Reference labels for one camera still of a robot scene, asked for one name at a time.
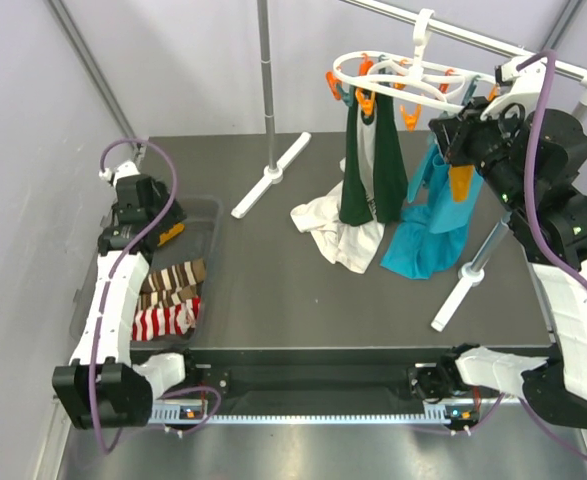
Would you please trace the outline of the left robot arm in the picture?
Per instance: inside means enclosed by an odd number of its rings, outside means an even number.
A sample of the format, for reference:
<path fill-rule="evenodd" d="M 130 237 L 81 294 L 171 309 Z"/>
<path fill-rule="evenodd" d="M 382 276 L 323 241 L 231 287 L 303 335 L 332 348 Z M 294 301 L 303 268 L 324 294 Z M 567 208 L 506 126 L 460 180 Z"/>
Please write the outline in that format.
<path fill-rule="evenodd" d="M 183 212 L 166 185 L 126 163 L 106 173 L 114 187 L 113 220 L 98 238 L 97 280 L 84 332 L 52 386 L 74 427 L 82 430 L 147 424 L 155 400 L 169 389 L 189 396 L 198 370 L 180 353 L 131 361 L 130 346 L 142 283 L 167 232 Z"/>

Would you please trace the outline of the orange sock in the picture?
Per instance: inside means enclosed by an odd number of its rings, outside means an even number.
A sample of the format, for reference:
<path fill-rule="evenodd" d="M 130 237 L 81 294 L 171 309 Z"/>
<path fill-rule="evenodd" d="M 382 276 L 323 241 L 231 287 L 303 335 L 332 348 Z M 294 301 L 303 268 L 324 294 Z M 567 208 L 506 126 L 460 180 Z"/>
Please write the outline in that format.
<path fill-rule="evenodd" d="M 163 245 L 167 244 L 169 241 L 180 235 L 184 230 L 185 225 L 182 223 L 177 223 L 173 225 L 171 228 L 162 232 L 159 235 L 157 246 L 162 247 Z"/>
<path fill-rule="evenodd" d="M 449 168 L 449 186 L 452 200 L 456 203 L 464 202 L 470 192 L 475 169 L 472 165 L 451 166 Z"/>

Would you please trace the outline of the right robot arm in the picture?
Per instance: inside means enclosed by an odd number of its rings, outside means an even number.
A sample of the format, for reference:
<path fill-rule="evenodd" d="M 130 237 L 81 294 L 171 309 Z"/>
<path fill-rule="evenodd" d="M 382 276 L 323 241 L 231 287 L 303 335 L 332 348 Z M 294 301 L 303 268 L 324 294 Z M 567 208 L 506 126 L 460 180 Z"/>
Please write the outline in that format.
<path fill-rule="evenodd" d="M 472 167 L 508 213 L 508 229 L 548 301 L 555 344 L 536 357 L 454 347 L 437 363 L 439 389 L 454 396 L 492 389 L 550 424 L 587 430 L 587 195 L 574 184 L 587 134 L 561 110 L 527 112 L 512 102 L 488 119 L 488 105 L 476 97 L 429 128 L 444 160 Z"/>

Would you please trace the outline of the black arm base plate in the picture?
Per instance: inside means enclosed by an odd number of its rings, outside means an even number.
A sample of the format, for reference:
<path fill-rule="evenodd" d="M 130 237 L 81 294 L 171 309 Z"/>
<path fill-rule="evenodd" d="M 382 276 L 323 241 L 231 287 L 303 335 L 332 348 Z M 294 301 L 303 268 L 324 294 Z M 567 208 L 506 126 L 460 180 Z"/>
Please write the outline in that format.
<path fill-rule="evenodd" d="M 249 392 L 382 391 L 400 399 L 436 400 L 461 396 L 467 387 L 433 364 L 267 364 L 193 365 L 179 388 L 206 385 L 224 397 Z"/>

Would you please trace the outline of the white clip hanger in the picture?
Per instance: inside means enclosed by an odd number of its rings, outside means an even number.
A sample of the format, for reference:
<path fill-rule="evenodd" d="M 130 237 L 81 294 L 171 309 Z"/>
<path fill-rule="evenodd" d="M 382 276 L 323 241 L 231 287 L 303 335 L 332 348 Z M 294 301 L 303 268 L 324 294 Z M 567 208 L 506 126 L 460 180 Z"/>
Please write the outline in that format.
<path fill-rule="evenodd" d="M 333 97 L 349 107 L 358 106 L 366 117 L 373 116 L 381 97 L 397 100 L 409 131 L 417 127 L 423 108 L 453 116 L 479 93 L 482 85 L 487 88 L 487 99 L 495 100 L 501 88 L 493 76 L 425 60 L 433 16 L 431 9 L 417 14 L 410 56 L 363 50 L 335 59 L 325 75 Z"/>

